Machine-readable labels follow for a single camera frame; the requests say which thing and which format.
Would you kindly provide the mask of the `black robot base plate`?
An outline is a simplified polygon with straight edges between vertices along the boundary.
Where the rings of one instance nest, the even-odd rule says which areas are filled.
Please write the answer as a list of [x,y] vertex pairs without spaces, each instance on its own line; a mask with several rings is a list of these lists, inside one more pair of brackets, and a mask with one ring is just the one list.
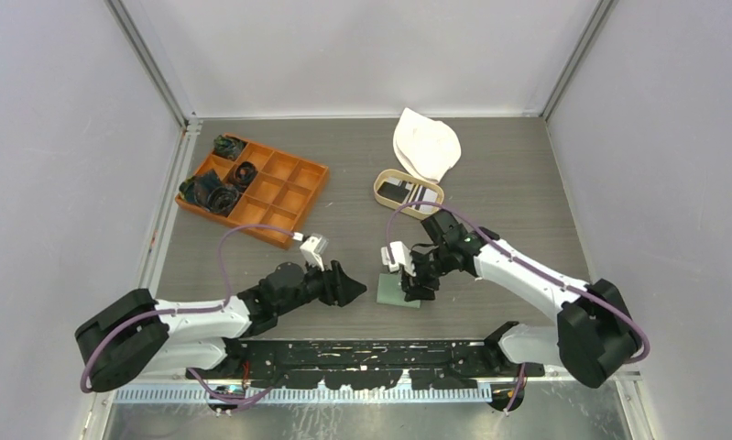
[[460,390],[479,379],[514,379],[519,366],[481,340],[229,340],[220,364],[185,376],[246,380],[257,388],[324,384],[360,391],[392,389],[403,374],[415,391]]

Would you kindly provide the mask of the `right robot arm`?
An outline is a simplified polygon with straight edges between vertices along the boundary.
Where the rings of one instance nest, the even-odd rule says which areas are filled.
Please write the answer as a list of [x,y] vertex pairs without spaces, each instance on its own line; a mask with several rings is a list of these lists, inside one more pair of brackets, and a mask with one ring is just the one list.
[[400,276],[408,301],[432,301],[441,277],[465,272],[516,294],[550,319],[548,326],[501,325],[485,340],[486,364],[506,377],[529,365],[558,366],[588,388],[650,352],[616,285],[561,274],[525,256],[496,233],[465,226],[447,210],[421,220],[431,241],[421,252],[400,241],[381,249],[383,264]]

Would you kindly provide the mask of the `green card holder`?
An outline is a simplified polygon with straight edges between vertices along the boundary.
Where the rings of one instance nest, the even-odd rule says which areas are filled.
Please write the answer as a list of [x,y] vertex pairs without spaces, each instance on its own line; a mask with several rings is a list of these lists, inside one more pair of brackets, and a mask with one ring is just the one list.
[[397,273],[382,273],[377,283],[376,302],[382,305],[420,309],[421,301],[406,301],[401,289],[401,277]]

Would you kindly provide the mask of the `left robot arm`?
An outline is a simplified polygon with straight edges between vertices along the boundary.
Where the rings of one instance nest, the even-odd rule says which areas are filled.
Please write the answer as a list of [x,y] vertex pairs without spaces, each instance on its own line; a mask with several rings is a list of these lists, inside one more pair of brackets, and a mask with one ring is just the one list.
[[187,368],[231,379],[245,356],[227,341],[263,334],[282,315],[313,301],[345,307],[366,290],[336,260],[327,269],[282,263],[221,301],[169,302],[147,288],[134,289],[77,328],[80,388],[107,392],[143,373]]

